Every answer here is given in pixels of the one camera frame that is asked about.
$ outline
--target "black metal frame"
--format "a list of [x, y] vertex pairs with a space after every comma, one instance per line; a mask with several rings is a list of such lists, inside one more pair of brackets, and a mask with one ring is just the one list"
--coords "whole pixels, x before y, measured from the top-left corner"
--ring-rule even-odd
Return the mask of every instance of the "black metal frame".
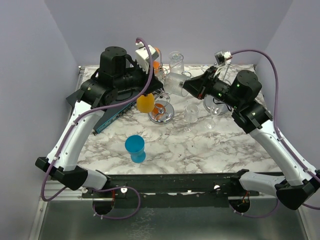
[[[242, 197], [246, 194], [246, 190], [238, 184], [239, 176], [244, 172], [109, 175], [104, 189], [132, 187], [139, 192], [142, 208], [228, 208], [228, 197]], [[261, 172], [261, 174], [283, 175], [282, 172]], [[259, 196], [259, 192], [250, 191], [250, 196]], [[111, 198], [112, 193], [89, 190], [83, 193], [82, 197], [86, 199]], [[103, 208], [110, 206], [111, 203], [94, 200], [93, 204]], [[126, 193], [122, 193], [120, 189], [115, 191], [115, 208], [136, 208], [137, 204], [138, 198], [132, 190], [128, 189]]]

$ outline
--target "transparent container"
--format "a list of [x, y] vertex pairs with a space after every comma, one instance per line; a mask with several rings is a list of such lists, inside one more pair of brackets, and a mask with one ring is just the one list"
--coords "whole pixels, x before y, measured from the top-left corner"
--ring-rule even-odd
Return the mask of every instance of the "transparent container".
[[169, 59], [170, 73], [182, 74], [182, 72], [185, 71], [184, 56], [180, 52], [171, 52], [169, 54]]
[[165, 77], [163, 88], [168, 94], [175, 94], [181, 97], [185, 97], [188, 95], [188, 92], [183, 87], [185, 81], [189, 79], [189, 76], [170, 72]]

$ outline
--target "metal base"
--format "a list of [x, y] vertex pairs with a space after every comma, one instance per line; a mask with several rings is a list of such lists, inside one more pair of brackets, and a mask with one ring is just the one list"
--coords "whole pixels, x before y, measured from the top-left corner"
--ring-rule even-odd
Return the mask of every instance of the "metal base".
[[167, 124], [175, 116], [174, 107], [167, 101], [156, 101], [152, 112], [148, 113], [149, 119], [155, 124]]

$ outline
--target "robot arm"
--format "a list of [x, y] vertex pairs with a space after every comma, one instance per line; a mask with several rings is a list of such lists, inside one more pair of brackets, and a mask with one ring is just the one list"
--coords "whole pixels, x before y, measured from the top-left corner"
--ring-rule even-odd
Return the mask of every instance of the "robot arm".
[[[46, 157], [39, 157], [35, 163], [44, 172], [47, 172], [51, 166], [49, 175], [71, 190], [77, 190], [81, 186], [97, 190], [108, 188], [108, 177], [103, 173], [77, 165], [81, 149], [104, 111], [92, 112], [81, 119], [71, 130], [58, 158], [55, 154], [70, 126], [74, 125], [79, 115], [93, 108], [110, 105], [122, 92], [132, 89], [140, 91], [145, 86], [148, 78], [149, 56], [145, 48], [139, 44], [138, 47], [137, 61], [133, 61], [123, 48], [113, 46], [105, 49], [101, 54], [99, 69], [81, 85], [81, 89], [73, 93], [76, 96], [74, 110], [61, 138]], [[157, 51], [151, 46], [149, 49], [152, 59], [155, 59], [158, 55]], [[219, 63], [229, 64], [232, 56], [221, 52], [216, 58]], [[132, 64], [132, 67], [126, 66], [127, 61]], [[277, 196], [285, 206], [296, 210], [318, 190], [320, 185], [287, 151], [276, 135], [271, 114], [255, 101], [262, 88], [257, 75], [251, 71], [242, 70], [237, 74], [234, 82], [228, 85], [216, 76], [216, 71], [216, 67], [210, 67], [203, 75], [186, 81], [183, 88], [198, 99], [203, 99], [209, 94], [231, 106], [234, 109], [232, 118], [235, 123], [265, 148], [284, 173], [284, 176], [270, 176], [241, 170], [232, 177], [234, 184], [247, 191]], [[162, 83], [153, 76], [145, 93], [152, 93], [162, 87]], [[284, 141], [308, 171], [320, 177], [315, 167], [303, 159], [287, 139]]]
[[[228, 64], [230, 59], [230, 54], [221, 52], [217, 57], [219, 63]], [[320, 187], [308, 173], [319, 176], [316, 168], [307, 162], [287, 139], [284, 139], [308, 168], [306, 172], [285, 148], [282, 139], [276, 135], [271, 114], [255, 101], [262, 85], [254, 72], [248, 70], [238, 72], [234, 82], [229, 85], [218, 78], [216, 71], [216, 67], [210, 67], [203, 75], [186, 81], [183, 88], [198, 99], [203, 99], [209, 94], [232, 107], [234, 109], [232, 118], [235, 123], [261, 144], [284, 174], [284, 176], [269, 176], [241, 170], [235, 177], [237, 184], [247, 191], [275, 196], [286, 207], [296, 210]]]
[[[74, 109], [57, 144], [46, 157], [39, 157], [35, 162], [35, 165], [44, 172], [51, 168], [49, 175], [71, 190], [77, 190], [81, 186], [101, 190], [108, 180], [107, 176], [99, 171], [84, 169], [77, 165], [80, 152], [90, 132], [105, 111], [91, 112], [76, 125], [75, 122], [80, 115], [91, 109], [111, 105], [122, 93], [131, 90], [140, 92], [145, 87], [150, 59], [143, 44], [137, 43], [137, 46], [136, 61], [133, 61], [121, 47], [111, 46], [105, 49], [100, 56], [99, 69], [71, 95], [72, 97], [68, 97], [75, 99], [72, 104]], [[151, 45], [149, 50], [153, 60], [159, 56]], [[162, 87], [163, 84], [152, 73], [151, 82], [144, 93], [149, 94]], [[66, 135], [69, 137], [66, 138], [56, 158], [57, 149]]]

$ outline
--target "clear wine glass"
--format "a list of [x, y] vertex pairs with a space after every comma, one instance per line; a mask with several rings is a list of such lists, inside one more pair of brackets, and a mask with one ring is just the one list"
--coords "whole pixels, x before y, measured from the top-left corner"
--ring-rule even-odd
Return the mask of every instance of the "clear wine glass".
[[214, 129], [216, 127], [215, 116], [219, 115], [223, 109], [223, 104], [216, 104], [212, 101], [210, 105], [210, 118], [204, 121], [204, 126], [206, 129]]
[[195, 104], [189, 104], [184, 110], [184, 120], [187, 121], [187, 126], [185, 127], [185, 132], [191, 132], [191, 124], [198, 120], [199, 108]]

